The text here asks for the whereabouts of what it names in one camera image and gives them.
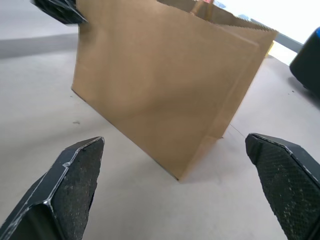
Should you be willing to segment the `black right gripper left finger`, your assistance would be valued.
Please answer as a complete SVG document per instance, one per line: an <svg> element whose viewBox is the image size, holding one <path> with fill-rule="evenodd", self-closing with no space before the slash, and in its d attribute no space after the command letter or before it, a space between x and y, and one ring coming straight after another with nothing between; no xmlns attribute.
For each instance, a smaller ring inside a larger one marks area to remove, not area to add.
<svg viewBox="0 0 320 240"><path fill-rule="evenodd" d="M2 240L81 240L98 185L105 140L66 147L0 227Z"/></svg>

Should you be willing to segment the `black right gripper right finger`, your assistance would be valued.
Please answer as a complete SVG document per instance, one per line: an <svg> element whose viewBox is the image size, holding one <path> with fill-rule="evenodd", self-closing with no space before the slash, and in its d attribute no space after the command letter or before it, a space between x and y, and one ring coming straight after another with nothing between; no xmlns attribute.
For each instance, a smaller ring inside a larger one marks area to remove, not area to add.
<svg viewBox="0 0 320 240"><path fill-rule="evenodd" d="M320 238L320 164L300 145L250 133L246 154L289 240Z"/></svg>

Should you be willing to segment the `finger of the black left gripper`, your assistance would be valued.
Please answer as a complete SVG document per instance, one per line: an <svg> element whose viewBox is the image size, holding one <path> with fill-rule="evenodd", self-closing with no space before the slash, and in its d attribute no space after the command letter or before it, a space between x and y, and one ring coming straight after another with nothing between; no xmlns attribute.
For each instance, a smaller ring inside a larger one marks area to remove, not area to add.
<svg viewBox="0 0 320 240"><path fill-rule="evenodd" d="M31 3L64 25L79 25L87 22L77 9L75 0L32 0Z"/></svg>

